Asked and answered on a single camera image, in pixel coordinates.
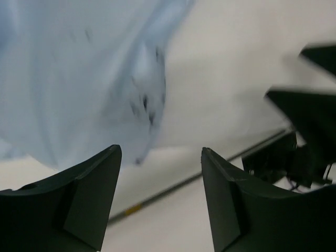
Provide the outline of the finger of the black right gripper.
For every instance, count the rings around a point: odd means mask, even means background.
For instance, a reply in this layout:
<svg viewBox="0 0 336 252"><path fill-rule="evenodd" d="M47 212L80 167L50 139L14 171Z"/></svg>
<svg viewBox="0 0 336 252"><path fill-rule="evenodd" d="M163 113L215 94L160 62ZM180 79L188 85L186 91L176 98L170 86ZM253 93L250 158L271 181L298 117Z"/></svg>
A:
<svg viewBox="0 0 336 252"><path fill-rule="evenodd" d="M335 76L335 45L307 45L299 56Z"/></svg>
<svg viewBox="0 0 336 252"><path fill-rule="evenodd" d="M270 89L268 98L300 133L323 165L335 163L335 95Z"/></svg>

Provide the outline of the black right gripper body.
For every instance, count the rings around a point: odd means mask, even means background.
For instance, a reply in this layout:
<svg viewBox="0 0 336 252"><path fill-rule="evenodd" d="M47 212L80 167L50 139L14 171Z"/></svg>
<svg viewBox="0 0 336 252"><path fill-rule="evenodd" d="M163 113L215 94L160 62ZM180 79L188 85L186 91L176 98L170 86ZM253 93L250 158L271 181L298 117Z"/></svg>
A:
<svg viewBox="0 0 336 252"><path fill-rule="evenodd" d="M332 163L323 160L307 144L299 146L293 131L243 155L242 163L245 172L271 184L284 177L291 184L295 183L295 188L332 183L328 178Z"/></svg>

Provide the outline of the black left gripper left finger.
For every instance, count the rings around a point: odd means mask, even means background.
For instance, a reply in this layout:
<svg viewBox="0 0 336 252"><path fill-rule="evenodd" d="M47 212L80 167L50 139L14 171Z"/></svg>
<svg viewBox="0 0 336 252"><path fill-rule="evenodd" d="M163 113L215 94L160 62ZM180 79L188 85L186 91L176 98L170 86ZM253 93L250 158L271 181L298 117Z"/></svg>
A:
<svg viewBox="0 0 336 252"><path fill-rule="evenodd" d="M120 172L112 145L17 190L1 191L1 251L100 251Z"/></svg>

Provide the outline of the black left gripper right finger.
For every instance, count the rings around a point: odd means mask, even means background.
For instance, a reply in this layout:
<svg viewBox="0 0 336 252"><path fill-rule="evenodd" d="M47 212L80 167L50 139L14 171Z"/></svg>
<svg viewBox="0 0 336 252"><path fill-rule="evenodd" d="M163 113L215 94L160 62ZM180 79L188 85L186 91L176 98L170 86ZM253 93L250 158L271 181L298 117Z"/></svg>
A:
<svg viewBox="0 0 336 252"><path fill-rule="evenodd" d="M210 148L201 164L215 251L335 251L335 185L288 191Z"/></svg>

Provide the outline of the light blue pillowcase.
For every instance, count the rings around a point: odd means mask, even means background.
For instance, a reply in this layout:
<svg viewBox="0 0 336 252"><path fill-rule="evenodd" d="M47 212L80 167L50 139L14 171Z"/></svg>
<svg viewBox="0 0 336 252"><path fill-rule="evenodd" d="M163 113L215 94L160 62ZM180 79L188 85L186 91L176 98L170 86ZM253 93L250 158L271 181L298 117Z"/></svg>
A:
<svg viewBox="0 0 336 252"><path fill-rule="evenodd" d="M160 130L165 51L192 1L1 1L1 159L64 170Z"/></svg>

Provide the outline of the white pillow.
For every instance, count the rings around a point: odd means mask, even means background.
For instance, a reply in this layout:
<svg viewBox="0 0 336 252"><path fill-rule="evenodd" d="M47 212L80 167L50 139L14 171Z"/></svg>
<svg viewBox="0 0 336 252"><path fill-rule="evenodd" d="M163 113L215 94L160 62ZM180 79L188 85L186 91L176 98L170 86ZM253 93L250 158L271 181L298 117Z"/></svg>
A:
<svg viewBox="0 0 336 252"><path fill-rule="evenodd" d="M300 59L335 41L335 1L196 1L166 54L157 148L204 147L270 135L288 122L271 87L335 92L335 79Z"/></svg>

